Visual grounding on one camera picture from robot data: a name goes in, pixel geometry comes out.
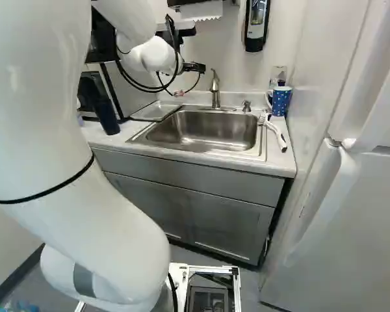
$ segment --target faucet handle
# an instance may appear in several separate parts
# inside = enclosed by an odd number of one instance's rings
[[[218,74],[216,73],[216,70],[214,68],[211,68],[213,71],[213,80],[211,81],[211,92],[219,92],[220,91],[220,78],[218,77]]]
[[[252,111],[251,105],[252,105],[252,102],[247,101],[247,100],[245,99],[245,100],[242,102],[242,111],[243,111],[243,112],[251,112],[251,111]]]

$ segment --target gray floor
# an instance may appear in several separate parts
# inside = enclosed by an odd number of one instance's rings
[[[220,266],[227,263],[171,245],[172,261],[191,265]],[[243,312],[276,312],[259,303],[257,288],[259,273],[241,269],[241,306]],[[36,267],[6,299],[8,301],[25,300],[40,307],[40,312],[73,312],[77,302],[54,290],[44,279],[39,266]],[[87,307],[86,312],[101,311]]]

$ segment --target white brush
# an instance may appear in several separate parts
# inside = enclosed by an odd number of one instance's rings
[[[282,153],[286,153],[287,151],[287,143],[283,133],[280,131],[279,127],[270,122],[272,115],[267,112],[262,112],[259,117],[259,121],[257,122],[259,127],[265,126],[274,132],[276,138],[278,140],[280,150]]]

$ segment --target white refrigerator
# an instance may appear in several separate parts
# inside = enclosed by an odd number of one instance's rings
[[[390,0],[309,0],[291,84],[298,173],[261,301],[389,312]]]

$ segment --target cabinet door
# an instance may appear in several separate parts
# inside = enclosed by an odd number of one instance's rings
[[[130,202],[152,218],[173,239],[187,240],[186,199],[174,187],[105,172]]]
[[[257,265],[274,209],[208,194],[188,194],[197,246]]]

